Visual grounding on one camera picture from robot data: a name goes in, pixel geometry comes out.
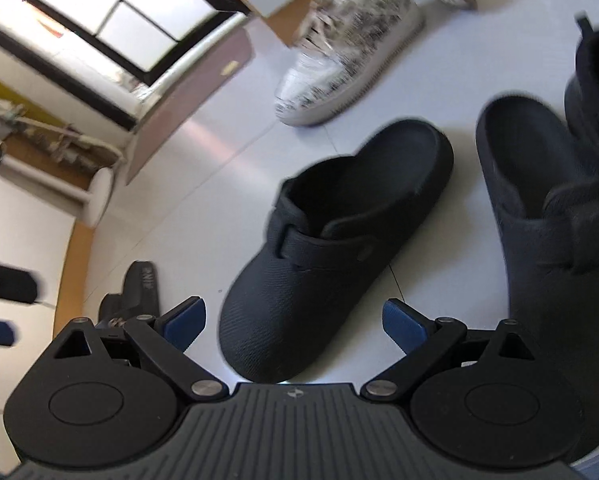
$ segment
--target window frame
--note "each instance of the window frame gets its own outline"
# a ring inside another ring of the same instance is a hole
[[[116,62],[120,67],[127,70],[131,75],[137,77],[137,79],[144,84],[147,84],[147,86],[153,85],[153,83],[173,66],[177,60],[215,30],[215,28],[231,18],[235,13],[242,12],[243,14],[248,15],[251,12],[241,0],[206,0],[218,12],[208,20],[193,28],[193,30],[176,43],[176,45],[162,57],[149,72],[145,72],[111,47],[107,46],[107,44],[99,41],[90,32],[84,30],[84,28],[80,27],[72,20],[48,6],[48,4],[45,4],[41,0],[27,1],[68,30],[71,30],[88,44],[99,50],[102,54],[109,57],[113,62]],[[127,113],[125,110],[122,110],[107,98],[100,95],[97,91],[54,65],[49,59],[46,59],[28,46],[25,46],[2,28],[0,28],[0,47],[17,57],[17,59],[31,66],[34,70],[125,130],[130,131],[137,124],[138,120],[134,116]]]

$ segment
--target white pipe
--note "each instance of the white pipe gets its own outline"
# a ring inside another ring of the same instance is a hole
[[[84,134],[80,134],[77,132],[72,132],[66,128],[60,128],[58,126],[52,126],[52,124],[42,123],[40,121],[36,121],[34,119],[29,119],[28,117],[23,116],[15,116],[11,117],[11,113],[5,110],[0,110],[0,117],[9,118],[11,120],[17,121],[19,123],[30,124],[31,126],[37,126],[38,128],[42,128],[44,130],[49,130],[50,132],[55,132],[67,137],[71,137],[72,139],[79,140],[80,142],[84,142],[85,144],[90,144],[91,146],[100,146],[101,148],[105,148],[108,151],[115,153],[115,155],[119,158],[119,160],[125,162],[126,158],[122,153],[122,150],[109,144],[108,142],[104,142],[103,140],[96,139],[95,137],[89,137]]]
[[[36,182],[44,184],[55,191],[58,191],[64,195],[70,196],[71,198],[78,200],[78,202],[88,204],[91,200],[91,194],[73,184],[69,184],[68,182],[63,181],[60,178],[52,176],[44,171],[40,171],[33,166],[29,166],[17,160],[15,157],[11,155],[5,155],[2,160],[2,165],[10,168],[13,171],[17,171],[17,173],[22,174]]]

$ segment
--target black slipper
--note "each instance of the black slipper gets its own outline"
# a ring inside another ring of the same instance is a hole
[[[224,302],[226,361],[259,383],[307,368],[426,218],[452,166],[441,132],[403,120],[356,155],[323,160],[284,182],[266,242]]]
[[[100,303],[98,328],[119,323],[142,314],[160,317],[158,272],[153,262],[133,262],[122,284],[121,294],[107,294]]]
[[[582,398],[580,458],[599,444],[599,150],[524,96],[484,109],[477,150],[502,239],[511,317]]]

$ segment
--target yellow wall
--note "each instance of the yellow wall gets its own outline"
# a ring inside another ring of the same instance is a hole
[[[16,104],[23,104],[26,107],[25,115],[37,121],[42,121],[53,126],[64,126],[64,124],[56,117],[49,114],[46,110],[33,104],[28,99],[22,97],[16,91],[7,87],[0,82],[0,99],[6,99]]]

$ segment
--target window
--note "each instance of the window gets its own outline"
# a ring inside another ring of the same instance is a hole
[[[98,89],[100,96],[134,116],[131,92],[142,94],[237,12],[248,13],[239,0],[0,0],[0,30],[81,82],[84,74],[76,72],[103,73],[127,96],[113,87]],[[83,62],[77,70],[67,66],[71,57]]]

